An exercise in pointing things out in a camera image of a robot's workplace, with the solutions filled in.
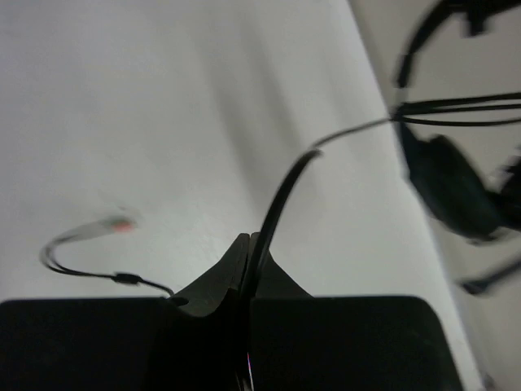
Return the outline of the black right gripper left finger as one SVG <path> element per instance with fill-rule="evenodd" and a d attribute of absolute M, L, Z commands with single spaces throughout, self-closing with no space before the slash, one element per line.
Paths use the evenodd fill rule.
<path fill-rule="evenodd" d="M 5 301 L 4 390 L 240 390 L 239 290 L 249 237 L 172 298 Z"/>

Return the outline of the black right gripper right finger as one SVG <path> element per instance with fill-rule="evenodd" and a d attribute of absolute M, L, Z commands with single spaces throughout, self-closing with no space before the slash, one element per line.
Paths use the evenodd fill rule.
<path fill-rule="evenodd" d="M 255 390 L 461 390 L 437 313 L 420 297 L 313 297 L 272 258 L 250 304 Z"/>

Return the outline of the black over-ear headphones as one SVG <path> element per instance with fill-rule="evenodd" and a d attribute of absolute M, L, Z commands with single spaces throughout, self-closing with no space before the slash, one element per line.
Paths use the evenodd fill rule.
<path fill-rule="evenodd" d="M 399 90 L 391 116 L 408 168 L 409 181 L 431 214 L 453 233 L 473 244 L 494 242 L 504 229 L 520 229 L 520 162 L 508 166 L 509 177 L 498 191 L 488 189 L 470 161 L 448 137 L 421 140 L 412 124 L 442 126 L 430 114 L 515 110 L 520 94 L 504 93 L 459 99 L 409 102 L 406 91 L 416 54 L 452 15 L 463 14 L 467 34 L 483 34 L 488 18 L 519 6 L 518 1 L 439 1 L 427 13 L 401 55 L 396 75 Z"/>

